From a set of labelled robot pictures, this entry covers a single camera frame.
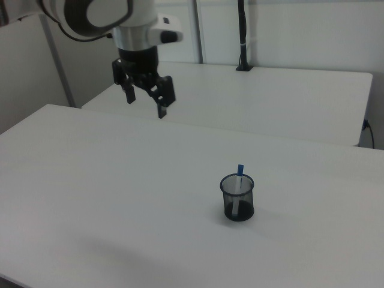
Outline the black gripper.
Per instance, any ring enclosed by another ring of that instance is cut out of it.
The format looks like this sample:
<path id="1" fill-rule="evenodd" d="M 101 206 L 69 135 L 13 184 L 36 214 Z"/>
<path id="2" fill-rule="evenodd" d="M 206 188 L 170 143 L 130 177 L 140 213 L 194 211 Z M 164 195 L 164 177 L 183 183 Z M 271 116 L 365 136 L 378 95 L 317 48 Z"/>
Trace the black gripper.
<path id="1" fill-rule="evenodd" d="M 125 92 L 127 103 L 131 104 L 136 100 L 130 77 L 144 77 L 150 81 L 145 84 L 144 90 L 156 102 L 158 117 L 164 118 L 167 108 L 176 101 L 176 96 L 172 78 L 158 75 L 157 46 L 138 51 L 118 49 L 118 52 L 120 59 L 112 62 L 113 79 Z"/>

